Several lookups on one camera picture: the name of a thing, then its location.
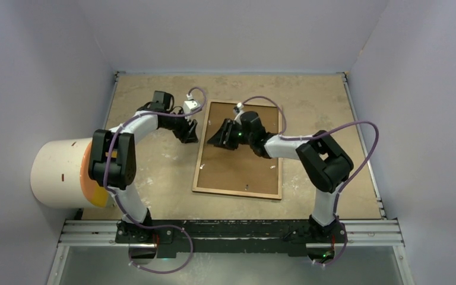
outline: gray wall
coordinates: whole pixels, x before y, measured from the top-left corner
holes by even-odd
[[[390,0],[349,84],[417,284],[456,284],[456,0]]]
[[[45,284],[72,211],[35,200],[32,162],[102,126],[111,80],[75,1],[0,1],[0,284]]]
[[[349,70],[388,0],[79,0],[117,70]]]

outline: white cylinder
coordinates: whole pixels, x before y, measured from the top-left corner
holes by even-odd
[[[105,207],[107,192],[88,176],[91,138],[51,141],[37,153],[30,187],[52,208]]]

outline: small white component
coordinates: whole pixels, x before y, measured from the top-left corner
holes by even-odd
[[[184,114],[191,114],[198,108],[200,108],[200,103],[193,99],[191,95],[188,95],[188,100],[184,101],[184,104],[182,105],[182,109],[184,110]]]
[[[243,109],[243,104],[242,102],[239,102],[237,103],[237,106],[235,108],[233,108],[233,113],[235,114],[235,119],[234,121],[241,124],[241,121],[240,121],[240,116],[242,114],[244,114],[244,110]]]

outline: glass panel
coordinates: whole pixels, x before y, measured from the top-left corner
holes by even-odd
[[[71,248],[61,284],[402,284],[392,247],[347,248],[326,269],[286,254],[205,254],[173,274],[128,266],[128,248]],[[186,260],[155,259],[148,267],[171,270]]]

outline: wooden tabletop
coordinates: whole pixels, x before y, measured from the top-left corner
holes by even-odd
[[[239,100],[263,95],[282,105],[286,135],[309,135],[353,121],[340,75],[124,75],[116,88],[106,127],[125,122],[149,102],[154,90],[175,96],[181,105],[188,90],[199,86],[211,99]],[[194,116],[197,134],[204,114]],[[357,167],[364,159],[355,127],[333,137]],[[199,144],[181,144],[159,129],[137,146],[135,183],[154,219],[306,219],[314,209],[315,188],[300,161],[284,159],[282,200],[193,193]],[[380,219],[368,168],[345,188],[338,205],[341,219]],[[85,209],[83,219],[120,219],[117,208]]]

